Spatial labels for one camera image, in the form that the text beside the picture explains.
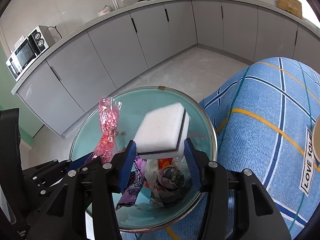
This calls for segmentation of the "striped paper cup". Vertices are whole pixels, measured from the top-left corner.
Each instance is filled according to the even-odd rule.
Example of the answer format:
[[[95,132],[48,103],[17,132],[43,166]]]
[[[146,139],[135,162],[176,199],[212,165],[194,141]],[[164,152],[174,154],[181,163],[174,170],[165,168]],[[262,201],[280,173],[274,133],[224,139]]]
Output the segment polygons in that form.
[[[317,160],[317,162],[320,162],[320,115],[317,118],[317,121],[313,127],[312,131],[312,147],[313,147],[313,153]]]

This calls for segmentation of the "purple snack wrapper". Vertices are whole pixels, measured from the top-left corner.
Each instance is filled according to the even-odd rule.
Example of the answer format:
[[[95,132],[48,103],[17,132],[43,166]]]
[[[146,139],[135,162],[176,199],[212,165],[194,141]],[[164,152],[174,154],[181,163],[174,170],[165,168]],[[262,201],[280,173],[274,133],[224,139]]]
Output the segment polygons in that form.
[[[134,206],[144,185],[146,160],[137,155],[134,160],[134,167],[135,171],[130,174],[128,187],[118,201],[115,210]]]

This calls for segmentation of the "pink plastic wrapper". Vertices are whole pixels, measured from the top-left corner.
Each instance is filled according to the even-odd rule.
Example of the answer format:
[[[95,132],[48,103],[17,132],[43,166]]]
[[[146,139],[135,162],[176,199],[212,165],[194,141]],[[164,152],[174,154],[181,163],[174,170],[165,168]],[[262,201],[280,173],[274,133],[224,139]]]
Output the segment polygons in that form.
[[[116,136],[121,104],[112,97],[101,98],[99,102],[101,138],[94,149],[93,158],[100,157],[102,164],[110,162],[117,153]]]

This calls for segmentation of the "blue plaid tablecloth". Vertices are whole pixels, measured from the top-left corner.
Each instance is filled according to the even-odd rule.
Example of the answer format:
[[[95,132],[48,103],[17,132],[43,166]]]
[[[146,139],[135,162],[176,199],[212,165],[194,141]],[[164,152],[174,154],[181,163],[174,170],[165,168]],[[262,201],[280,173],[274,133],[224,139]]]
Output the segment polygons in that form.
[[[259,61],[201,100],[217,138],[206,192],[179,222],[141,239],[319,239],[319,74]]]

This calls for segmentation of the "grey kitchen cabinets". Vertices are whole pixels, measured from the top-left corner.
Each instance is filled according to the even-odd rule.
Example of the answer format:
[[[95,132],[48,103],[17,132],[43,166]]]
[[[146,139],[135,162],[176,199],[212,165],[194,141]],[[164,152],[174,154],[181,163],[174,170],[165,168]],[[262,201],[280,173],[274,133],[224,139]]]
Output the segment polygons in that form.
[[[102,96],[200,44],[250,62],[285,56],[319,70],[319,31],[257,0],[153,0],[95,18],[48,48],[12,94],[63,134]]]

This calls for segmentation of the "wooden cutting board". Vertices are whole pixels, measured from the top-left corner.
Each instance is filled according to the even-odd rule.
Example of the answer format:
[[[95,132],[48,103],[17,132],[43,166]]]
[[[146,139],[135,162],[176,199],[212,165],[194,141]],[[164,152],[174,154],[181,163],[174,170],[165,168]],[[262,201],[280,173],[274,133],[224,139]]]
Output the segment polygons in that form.
[[[302,19],[302,3],[298,0],[277,0],[277,6]]]

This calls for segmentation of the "white tissue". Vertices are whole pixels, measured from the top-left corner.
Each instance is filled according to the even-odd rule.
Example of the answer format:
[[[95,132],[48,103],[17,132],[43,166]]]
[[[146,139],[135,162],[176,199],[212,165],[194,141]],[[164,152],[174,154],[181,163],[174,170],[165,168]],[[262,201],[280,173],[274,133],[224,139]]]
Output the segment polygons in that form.
[[[148,187],[150,189],[154,186],[158,171],[158,160],[148,159],[146,161],[144,177],[146,178],[146,181],[148,182]]]

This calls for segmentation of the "white microwave oven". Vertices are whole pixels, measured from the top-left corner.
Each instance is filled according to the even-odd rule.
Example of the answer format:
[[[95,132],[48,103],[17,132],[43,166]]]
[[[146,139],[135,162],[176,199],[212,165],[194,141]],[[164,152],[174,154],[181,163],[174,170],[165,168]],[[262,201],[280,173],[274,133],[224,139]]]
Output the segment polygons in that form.
[[[15,81],[40,55],[55,43],[48,26],[38,25],[12,52],[6,61]]]

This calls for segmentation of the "patterned cloth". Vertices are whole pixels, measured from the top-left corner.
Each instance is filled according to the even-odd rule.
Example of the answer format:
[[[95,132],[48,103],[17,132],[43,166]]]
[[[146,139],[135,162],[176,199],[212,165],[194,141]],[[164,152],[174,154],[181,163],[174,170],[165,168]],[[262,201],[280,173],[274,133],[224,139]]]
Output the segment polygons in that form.
[[[185,197],[192,185],[191,178],[185,179],[181,170],[167,166],[156,172],[155,181],[150,185],[152,204],[172,207]]]

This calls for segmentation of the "glass jar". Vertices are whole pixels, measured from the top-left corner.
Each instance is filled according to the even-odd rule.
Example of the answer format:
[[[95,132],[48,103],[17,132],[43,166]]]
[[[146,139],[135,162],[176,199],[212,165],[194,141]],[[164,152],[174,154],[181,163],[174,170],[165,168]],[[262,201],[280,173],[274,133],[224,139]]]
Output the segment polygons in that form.
[[[114,9],[115,9],[115,10],[118,10],[118,9],[119,9],[119,5],[118,5],[117,0],[111,0],[111,1],[112,1],[112,3],[113,3]]]

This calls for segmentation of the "red mesh trash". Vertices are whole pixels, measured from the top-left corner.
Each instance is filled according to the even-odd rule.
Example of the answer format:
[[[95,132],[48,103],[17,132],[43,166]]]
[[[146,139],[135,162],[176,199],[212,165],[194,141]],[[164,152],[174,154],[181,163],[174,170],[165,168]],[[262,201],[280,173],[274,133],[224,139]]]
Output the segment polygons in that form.
[[[158,169],[162,170],[172,164],[172,158],[158,159]]]

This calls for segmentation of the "white black sponge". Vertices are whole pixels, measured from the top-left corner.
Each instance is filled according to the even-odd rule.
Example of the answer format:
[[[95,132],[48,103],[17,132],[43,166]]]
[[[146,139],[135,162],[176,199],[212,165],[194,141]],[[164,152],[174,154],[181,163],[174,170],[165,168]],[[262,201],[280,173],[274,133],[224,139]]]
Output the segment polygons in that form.
[[[133,139],[137,155],[143,159],[182,157],[189,121],[179,102],[148,112]]]

